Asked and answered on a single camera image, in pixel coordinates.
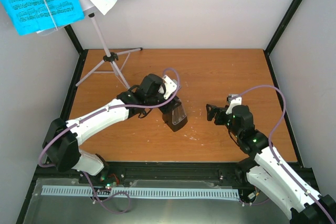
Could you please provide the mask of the clear plastic metronome cover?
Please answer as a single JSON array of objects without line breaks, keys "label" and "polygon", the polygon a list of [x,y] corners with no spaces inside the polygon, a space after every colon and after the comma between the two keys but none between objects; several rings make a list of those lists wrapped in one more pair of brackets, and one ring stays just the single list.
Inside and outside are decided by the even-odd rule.
[{"label": "clear plastic metronome cover", "polygon": [[181,104],[178,108],[172,111],[172,124],[174,126],[182,127],[187,121],[187,115],[184,110],[183,104]]}]

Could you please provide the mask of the black metronome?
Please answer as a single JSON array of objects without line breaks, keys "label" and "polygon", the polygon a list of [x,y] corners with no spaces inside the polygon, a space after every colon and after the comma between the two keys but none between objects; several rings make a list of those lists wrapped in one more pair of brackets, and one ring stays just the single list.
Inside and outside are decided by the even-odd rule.
[{"label": "black metronome", "polygon": [[174,98],[162,109],[162,119],[164,123],[173,131],[177,132],[187,123],[187,115],[183,103],[179,98]]}]

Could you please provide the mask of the blue sheet music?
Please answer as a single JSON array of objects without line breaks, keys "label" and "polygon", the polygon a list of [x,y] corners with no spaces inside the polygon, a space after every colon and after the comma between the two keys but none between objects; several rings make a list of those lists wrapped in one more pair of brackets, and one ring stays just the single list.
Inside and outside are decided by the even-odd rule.
[{"label": "blue sheet music", "polygon": [[1,0],[19,35],[55,29],[84,19],[79,0]]}]

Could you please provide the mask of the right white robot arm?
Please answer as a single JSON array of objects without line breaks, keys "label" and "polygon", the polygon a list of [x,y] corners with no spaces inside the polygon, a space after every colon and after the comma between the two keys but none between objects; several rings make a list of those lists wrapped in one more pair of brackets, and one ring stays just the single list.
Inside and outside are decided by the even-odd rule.
[{"label": "right white robot arm", "polygon": [[335,223],[335,200],[321,195],[291,168],[268,137],[255,128],[248,106],[207,104],[206,111],[207,120],[227,127],[229,136],[235,136],[238,147],[248,155],[236,168],[241,184],[260,189],[290,223]]}]

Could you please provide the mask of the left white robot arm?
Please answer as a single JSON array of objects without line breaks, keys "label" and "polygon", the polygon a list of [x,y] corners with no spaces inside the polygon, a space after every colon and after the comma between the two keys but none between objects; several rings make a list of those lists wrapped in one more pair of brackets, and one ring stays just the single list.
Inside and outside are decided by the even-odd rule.
[{"label": "left white robot arm", "polygon": [[58,172],[70,169],[90,174],[97,183],[108,180],[109,170],[100,155],[90,154],[79,147],[109,126],[125,121],[133,116],[146,117],[152,109],[158,108],[164,123],[176,132],[186,121],[184,113],[179,112],[182,103],[176,93],[179,82],[164,75],[149,74],[140,85],[134,85],[120,93],[103,107],[76,118],[64,121],[53,120],[43,142],[41,155],[46,155]]}]

